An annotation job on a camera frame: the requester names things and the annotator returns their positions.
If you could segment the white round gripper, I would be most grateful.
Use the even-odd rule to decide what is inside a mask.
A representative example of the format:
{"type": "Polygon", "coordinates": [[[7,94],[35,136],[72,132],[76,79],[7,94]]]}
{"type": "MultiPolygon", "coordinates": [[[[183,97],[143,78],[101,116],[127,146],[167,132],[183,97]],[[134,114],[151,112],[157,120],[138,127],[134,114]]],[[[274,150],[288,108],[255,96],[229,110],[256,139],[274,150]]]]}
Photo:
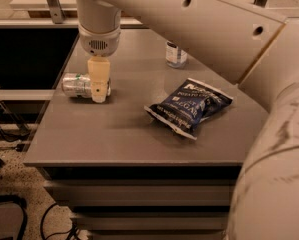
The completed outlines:
{"type": "Polygon", "coordinates": [[[107,97],[110,79],[110,62],[105,57],[116,52],[121,30],[117,28],[107,33],[95,33],[81,25],[78,30],[83,49],[93,56],[87,62],[92,100],[103,103],[107,97]]]}

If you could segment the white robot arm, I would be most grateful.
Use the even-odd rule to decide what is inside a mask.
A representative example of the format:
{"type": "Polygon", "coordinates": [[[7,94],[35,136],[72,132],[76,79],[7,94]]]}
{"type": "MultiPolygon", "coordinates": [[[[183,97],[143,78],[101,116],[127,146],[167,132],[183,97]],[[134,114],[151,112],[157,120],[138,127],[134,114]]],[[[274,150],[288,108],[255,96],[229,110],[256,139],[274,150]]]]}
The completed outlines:
{"type": "Polygon", "coordinates": [[[299,240],[299,21],[237,0],[102,0],[176,43],[269,113],[226,240],[299,240]]]}

